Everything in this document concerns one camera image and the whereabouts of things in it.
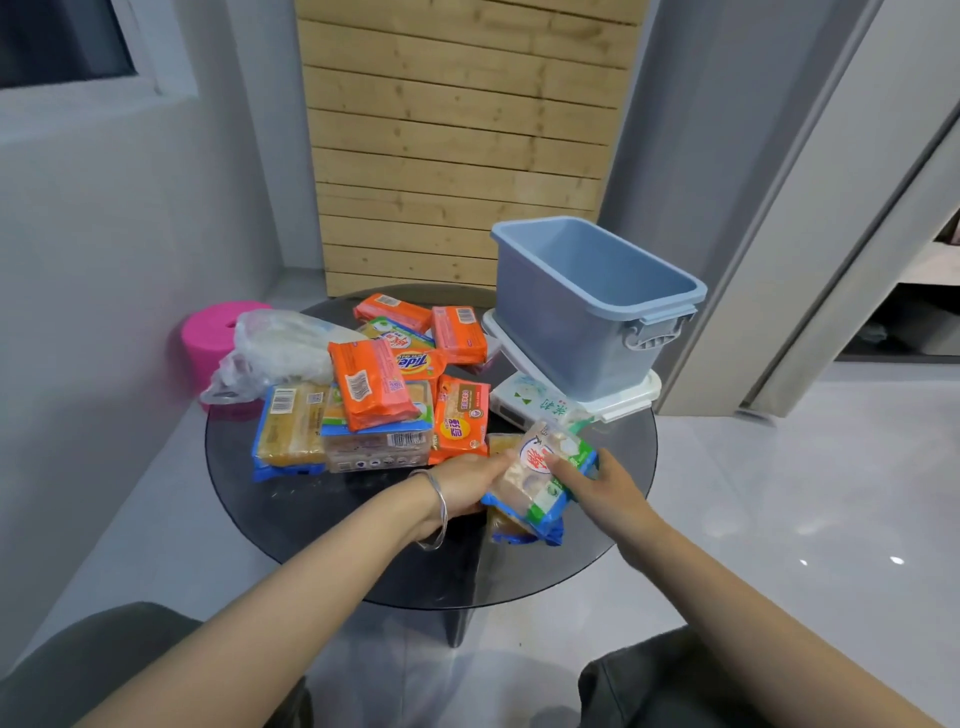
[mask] tide logo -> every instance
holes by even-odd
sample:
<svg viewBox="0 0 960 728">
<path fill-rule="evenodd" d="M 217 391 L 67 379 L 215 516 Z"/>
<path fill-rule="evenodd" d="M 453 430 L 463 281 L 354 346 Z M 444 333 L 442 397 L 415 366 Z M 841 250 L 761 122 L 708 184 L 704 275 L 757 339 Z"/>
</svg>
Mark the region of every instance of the tide logo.
<svg viewBox="0 0 960 728">
<path fill-rule="evenodd" d="M 396 355 L 396 364 L 406 375 L 429 369 L 430 363 L 430 354 L 427 352 L 401 352 Z"/>
</svg>

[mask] wooden slat panel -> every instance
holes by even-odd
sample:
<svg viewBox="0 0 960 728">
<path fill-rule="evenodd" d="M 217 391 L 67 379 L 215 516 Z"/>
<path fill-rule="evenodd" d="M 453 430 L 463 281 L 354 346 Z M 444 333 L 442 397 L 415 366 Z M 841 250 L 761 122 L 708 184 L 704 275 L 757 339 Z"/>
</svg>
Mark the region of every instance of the wooden slat panel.
<svg viewBox="0 0 960 728">
<path fill-rule="evenodd" d="M 647 14 L 649 0 L 511 0 L 516 5 L 549 11 L 572 12 L 584 17 L 640 23 Z"/>
<path fill-rule="evenodd" d="M 496 261 L 479 257 L 324 245 L 324 267 L 334 273 L 496 285 Z"/>
<path fill-rule="evenodd" d="M 297 0 L 305 20 L 628 68 L 636 27 L 490 0 Z"/>
<path fill-rule="evenodd" d="M 600 182 L 582 178 L 475 167 L 445 161 L 313 149 L 317 182 L 398 189 L 526 205 L 590 209 Z"/>
<path fill-rule="evenodd" d="M 501 220 L 525 220 L 551 215 L 589 218 L 593 214 L 585 209 L 498 203 L 472 200 L 469 197 L 352 187 L 348 184 L 318 184 L 317 205 L 323 215 L 473 228 L 483 231 L 484 234 L 490 230 L 493 223 Z"/>
<path fill-rule="evenodd" d="M 617 109 L 627 71 L 298 20 L 305 65 Z"/>
<path fill-rule="evenodd" d="M 310 143 L 326 149 L 482 164 L 599 180 L 608 147 L 416 121 L 308 110 Z"/>
<path fill-rule="evenodd" d="M 398 279 L 391 278 L 389 276 L 363 276 L 356 273 L 333 273 L 331 271 L 326 271 L 326 295 L 327 296 L 344 296 L 347 293 L 355 293 L 356 291 L 366 291 L 371 288 L 382 288 L 388 285 L 397 285 L 398 283 L 424 283 L 430 281 L 424 281 L 420 279 Z M 477 285 L 477 288 L 488 288 L 495 290 L 496 286 L 492 285 Z"/>
<path fill-rule="evenodd" d="M 497 253 L 488 232 L 437 225 L 321 215 L 320 235 L 325 245 L 483 258 L 496 258 Z"/>
<path fill-rule="evenodd" d="M 306 105 L 454 127 L 611 144 L 616 109 L 303 67 Z"/>
</svg>

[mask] round glass table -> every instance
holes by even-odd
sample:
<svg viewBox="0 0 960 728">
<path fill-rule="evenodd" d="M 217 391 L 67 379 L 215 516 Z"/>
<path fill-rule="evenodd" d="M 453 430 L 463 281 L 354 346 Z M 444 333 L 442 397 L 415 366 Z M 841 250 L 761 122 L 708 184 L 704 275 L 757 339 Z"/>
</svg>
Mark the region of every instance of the round glass table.
<svg viewBox="0 0 960 728">
<path fill-rule="evenodd" d="M 431 305 L 493 307 L 495 295 L 463 285 L 404 284 L 376 289 L 395 298 Z M 324 301 L 304 311 L 343 327 L 356 328 L 353 307 L 376 291 Z M 496 386 L 515 371 L 500 354 L 481 376 L 458 367 L 447 373 Z M 210 480 L 237 528 L 279 563 L 324 534 L 368 498 L 404 479 L 409 469 L 322 473 L 252 480 L 251 447 L 262 401 L 212 406 L 206 422 L 206 464 Z M 488 431 L 517 429 L 491 414 Z M 607 448 L 646 496 L 657 465 L 657 428 L 650 409 L 612 423 L 594 423 L 581 436 Z M 450 522 L 437 551 L 404 549 L 367 594 L 366 600 L 402 609 L 444 610 L 447 636 L 459 645 L 470 610 L 520 599 L 559 584 L 585 569 L 612 546 L 575 503 L 564 511 L 564 543 L 512 546 L 486 536 L 486 515 Z"/>
</svg>

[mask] barcode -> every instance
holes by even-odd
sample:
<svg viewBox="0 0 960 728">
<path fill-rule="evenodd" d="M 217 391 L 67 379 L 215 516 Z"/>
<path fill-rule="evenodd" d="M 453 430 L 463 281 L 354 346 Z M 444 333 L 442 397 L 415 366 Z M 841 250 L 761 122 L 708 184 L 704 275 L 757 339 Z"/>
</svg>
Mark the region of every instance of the barcode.
<svg viewBox="0 0 960 728">
<path fill-rule="evenodd" d="M 370 388 L 370 381 L 367 379 L 367 370 L 361 369 L 355 375 L 347 375 L 347 387 L 350 390 L 350 397 L 353 401 L 362 401 L 365 397 L 373 394 Z"/>
<path fill-rule="evenodd" d="M 289 415 L 294 411 L 294 399 L 296 398 L 296 389 L 275 389 L 274 399 L 270 402 L 270 414 Z"/>
<path fill-rule="evenodd" d="M 415 448 L 426 442 L 426 432 L 393 432 L 387 435 L 390 448 Z"/>
</svg>

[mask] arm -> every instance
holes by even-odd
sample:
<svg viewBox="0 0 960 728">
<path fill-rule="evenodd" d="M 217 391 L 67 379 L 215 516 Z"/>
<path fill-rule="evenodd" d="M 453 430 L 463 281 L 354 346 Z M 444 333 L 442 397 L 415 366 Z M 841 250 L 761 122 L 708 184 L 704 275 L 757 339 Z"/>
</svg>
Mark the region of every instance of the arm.
<svg viewBox="0 0 960 728">
<path fill-rule="evenodd" d="M 605 450 L 595 481 L 564 460 L 551 469 L 774 725 L 940 725 L 671 528 Z"/>
<path fill-rule="evenodd" d="M 450 517 L 470 512 L 515 453 L 463 455 L 435 468 Z M 405 546 L 440 526 L 423 475 L 388 488 L 301 551 L 78 725 L 264 725 Z"/>
</svg>

